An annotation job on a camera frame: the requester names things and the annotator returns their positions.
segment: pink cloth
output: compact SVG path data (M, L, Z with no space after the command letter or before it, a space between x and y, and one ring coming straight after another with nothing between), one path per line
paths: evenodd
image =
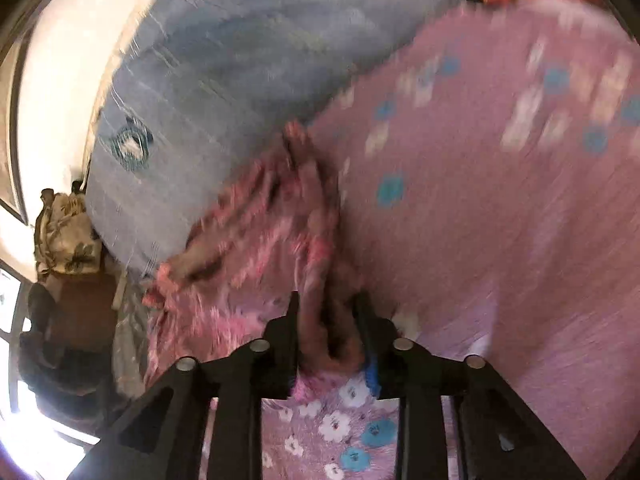
M364 361L348 307L360 280L334 242L335 177L321 176L298 124L275 144L220 195L147 291L144 303L159 309L147 384L184 355L219 359L260 337L286 312L292 290L300 292L299 400L344 382Z
M603 12L463 7L310 127L378 312L487 355L593 480L640 430L639 94Z

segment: window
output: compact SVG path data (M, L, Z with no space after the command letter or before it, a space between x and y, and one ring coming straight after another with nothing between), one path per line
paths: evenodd
M98 439L42 415L35 394L18 376L14 346L19 333L31 329L27 288L15 273L0 268L0 440L26 472L65 480Z

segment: bed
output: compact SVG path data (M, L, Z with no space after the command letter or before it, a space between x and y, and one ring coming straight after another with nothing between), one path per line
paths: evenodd
M127 267L114 358L132 396L146 355L140 283L273 132L312 118L460 1L156 0L102 105L87 190L96 230Z

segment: white flower print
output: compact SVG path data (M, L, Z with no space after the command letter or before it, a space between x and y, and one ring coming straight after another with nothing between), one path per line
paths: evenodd
M391 321L402 337L416 341L420 336L420 320L415 312L398 312Z
M344 471L337 464L324 466L324 474L329 480L342 480L344 478Z
M310 416L314 418L320 411L320 408L322 408L322 402L314 400L304 406L300 406L298 409L300 410L300 416Z
M397 410L400 407L400 400L399 399L376 400L376 402L373 403L373 407L376 410L383 410L384 412L387 412L387 413L393 413L395 410Z
M349 168L351 167L351 158L347 157L342 165L342 169L338 172L338 189L344 189L344 181L349 174Z
M369 389L362 378L349 379L339 393L342 403L348 408L362 407L369 397Z
M378 124L369 133L367 140L364 143L364 154L366 157L375 155L377 152L382 151L386 142L389 139L389 122Z
M269 453L265 451L262 452L262 467L266 469L273 467L273 460L269 456Z
M278 416L282 422L291 422L293 417L293 410L291 408L282 408L278 411Z
M402 72L398 77L396 86L399 92L402 92L405 96L410 96L414 93L415 89L415 68L410 68L406 72Z
M288 436L284 440L284 449L286 449L288 452L290 452L292 455L295 455L295 456L302 456L303 453L305 452L305 450L302 449L302 446L300 446L300 443L298 442L298 440L293 436Z
M350 430L349 415L335 410L331 415L324 416L318 433L326 442L342 442Z

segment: blue flower print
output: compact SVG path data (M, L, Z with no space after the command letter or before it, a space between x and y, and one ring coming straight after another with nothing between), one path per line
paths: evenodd
M629 99L620 112L622 118L629 123L640 125L640 96Z
M149 129L140 120L131 117L127 117L126 126L115 137L108 139L111 155L127 171L146 168L149 147L153 142L154 136Z
M365 446L382 447L396 439L396 424L390 418L381 418L367 424L360 440Z
M460 72L460 60L455 56L445 56L440 63L438 74L443 76L453 76Z
M582 136L582 144L584 149L593 153L594 155L600 155L607 151L607 134L604 128L596 125L591 125L587 128Z
M569 72L559 66L547 68L544 85L548 94L563 93L569 87Z
M384 101L376 108L376 120L386 121L396 112L396 104L391 100Z
M340 465L348 471L362 473L371 464L369 453L357 447L348 447L340 455Z
M404 195L404 179L401 175L387 175L378 186L378 205L391 207Z

